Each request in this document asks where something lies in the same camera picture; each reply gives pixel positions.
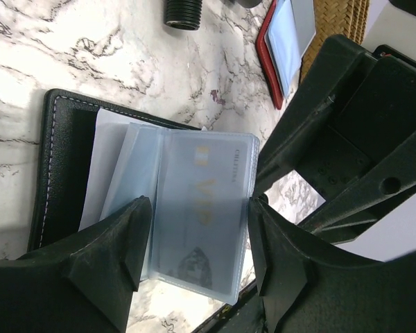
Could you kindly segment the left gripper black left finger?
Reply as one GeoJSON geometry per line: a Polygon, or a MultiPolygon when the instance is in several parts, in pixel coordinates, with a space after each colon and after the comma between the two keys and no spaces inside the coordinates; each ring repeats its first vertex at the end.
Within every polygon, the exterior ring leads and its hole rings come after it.
{"type": "Polygon", "coordinates": [[[0,332],[124,332],[151,219],[140,197],[54,244],[0,260],[0,332]]]}

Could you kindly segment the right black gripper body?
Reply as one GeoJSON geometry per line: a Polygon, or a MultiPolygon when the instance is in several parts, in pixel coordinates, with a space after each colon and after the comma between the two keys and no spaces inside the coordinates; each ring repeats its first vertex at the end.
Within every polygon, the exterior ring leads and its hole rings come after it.
{"type": "Polygon", "coordinates": [[[330,200],[415,131],[416,68],[390,55],[350,76],[297,172],[330,200]]]}

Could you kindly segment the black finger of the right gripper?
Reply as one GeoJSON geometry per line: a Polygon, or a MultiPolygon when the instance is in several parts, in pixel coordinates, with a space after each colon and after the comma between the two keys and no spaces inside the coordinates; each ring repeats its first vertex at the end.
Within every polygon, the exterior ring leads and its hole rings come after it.
{"type": "Polygon", "coordinates": [[[325,41],[259,155],[255,196],[291,171],[297,172],[299,161],[330,118],[336,97],[350,76],[376,61],[371,52],[342,35],[325,41]]]}
{"type": "Polygon", "coordinates": [[[416,131],[332,200],[300,223],[312,234],[416,187],[416,131]]]}

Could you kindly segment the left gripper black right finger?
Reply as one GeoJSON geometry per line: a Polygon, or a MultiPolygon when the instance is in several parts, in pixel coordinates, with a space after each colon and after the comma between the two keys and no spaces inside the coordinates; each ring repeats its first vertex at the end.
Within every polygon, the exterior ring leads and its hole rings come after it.
{"type": "Polygon", "coordinates": [[[323,241],[262,200],[248,208],[270,332],[416,332],[416,251],[379,262],[323,241]]]}

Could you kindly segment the grey credit card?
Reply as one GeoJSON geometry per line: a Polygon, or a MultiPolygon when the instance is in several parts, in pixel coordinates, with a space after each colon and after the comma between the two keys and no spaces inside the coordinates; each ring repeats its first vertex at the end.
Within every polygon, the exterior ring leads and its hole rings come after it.
{"type": "Polygon", "coordinates": [[[316,34],[313,0],[291,0],[300,57],[306,53],[316,34]]]}

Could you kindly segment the light blue card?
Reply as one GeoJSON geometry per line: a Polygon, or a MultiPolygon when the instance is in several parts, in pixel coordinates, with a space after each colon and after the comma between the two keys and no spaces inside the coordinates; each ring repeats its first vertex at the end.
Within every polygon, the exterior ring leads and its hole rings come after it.
{"type": "Polygon", "coordinates": [[[277,1],[268,28],[268,39],[284,96],[291,93],[294,76],[301,65],[291,1],[277,1]]]}

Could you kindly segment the red card holder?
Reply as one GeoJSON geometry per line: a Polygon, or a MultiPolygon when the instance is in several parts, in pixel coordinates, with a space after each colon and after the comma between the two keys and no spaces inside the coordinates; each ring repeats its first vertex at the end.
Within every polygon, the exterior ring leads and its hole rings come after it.
{"type": "Polygon", "coordinates": [[[302,57],[315,37],[312,1],[272,1],[255,47],[272,102],[281,109],[302,57]]]}

